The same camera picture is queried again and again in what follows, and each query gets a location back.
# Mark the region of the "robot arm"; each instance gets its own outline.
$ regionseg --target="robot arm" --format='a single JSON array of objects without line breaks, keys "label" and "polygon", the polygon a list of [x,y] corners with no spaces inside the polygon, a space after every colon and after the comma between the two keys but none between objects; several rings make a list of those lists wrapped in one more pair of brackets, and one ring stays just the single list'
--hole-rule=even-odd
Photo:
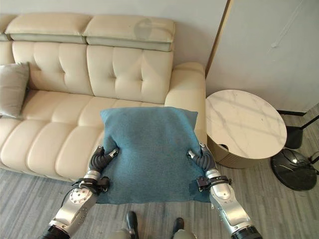
[{"label": "robot arm", "polygon": [[215,160],[209,149],[200,144],[202,155],[196,155],[191,150],[187,156],[200,166],[206,177],[199,177],[199,190],[209,190],[212,208],[216,207],[232,239],[262,239],[253,226],[248,214],[235,198],[231,180],[222,176],[217,170]]},{"label": "robot arm", "polygon": [[96,203],[98,195],[106,192],[109,178],[101,177],[103,169],[116,157],[119,149],[104,154],[104,148],[98,146],[95,150],[87,173],[80,178],[68,200],[61,206],[56,216],[50,221],[49,228],[38,239],[69,239],[84,222],[88,211]]}]

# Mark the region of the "sofa backrest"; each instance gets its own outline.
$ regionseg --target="sofa backrest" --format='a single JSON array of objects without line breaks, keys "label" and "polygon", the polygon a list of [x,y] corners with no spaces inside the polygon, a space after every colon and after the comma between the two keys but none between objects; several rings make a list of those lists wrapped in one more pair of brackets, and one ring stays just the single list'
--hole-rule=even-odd
[{"label": "sofa backrest", "polygon": [[164,103],[172,70],[171,20],[29,13],[14,18],[5,34],[12,41],[0,42],[0,64],[29,62],[32,89]]}]

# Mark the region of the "sofa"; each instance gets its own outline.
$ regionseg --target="sofa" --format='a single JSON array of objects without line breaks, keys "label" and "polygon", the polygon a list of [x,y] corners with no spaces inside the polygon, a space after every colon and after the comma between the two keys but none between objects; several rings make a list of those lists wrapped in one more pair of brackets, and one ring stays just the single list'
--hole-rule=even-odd
[{"label": "sofa", "polygon": [[28,62],[30,76],[20,116],[0,117],[0,167],[75,181],[102,142],[108,108],[196,111],[206,143],[204,68],[173,67],[174,33],[172,20],[155,17],[1,15],[0,65]]}]

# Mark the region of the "person's foot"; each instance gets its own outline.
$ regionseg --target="person's foot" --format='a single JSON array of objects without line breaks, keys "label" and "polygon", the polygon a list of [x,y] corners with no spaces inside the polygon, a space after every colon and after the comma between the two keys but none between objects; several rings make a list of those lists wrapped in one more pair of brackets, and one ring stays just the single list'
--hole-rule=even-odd
[{"label": "person's foot", "polygon": [[183,218],[176,218],[174,225],[173,225],[173,235],[171,239],[174,237],[174,234],[178,232],[179,229],[184,229],[184,219]]},{"label": "person's foot", "polygon": [[126,214],[126,221],[128,223],[129,233],[131,234],[132,239],[139,239],[138,232],[138,218],[136,213],[133,211],[129,211]]}]

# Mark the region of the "blue blanket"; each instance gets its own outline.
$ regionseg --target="blue blanket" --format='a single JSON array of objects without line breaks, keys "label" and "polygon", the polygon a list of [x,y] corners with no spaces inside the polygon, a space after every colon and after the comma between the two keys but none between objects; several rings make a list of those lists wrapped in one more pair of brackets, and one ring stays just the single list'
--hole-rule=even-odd
[{"label": "blue blanket", "polygon": [[118,146],[120,153],[103,172],[111,185],[98,203],[209,202],[208,193],[196,185],[203,171],[186,156],[189,149],[200,153],[193,131],[197,112],[117,108],[101,111],[101,117],[105,151]]}]

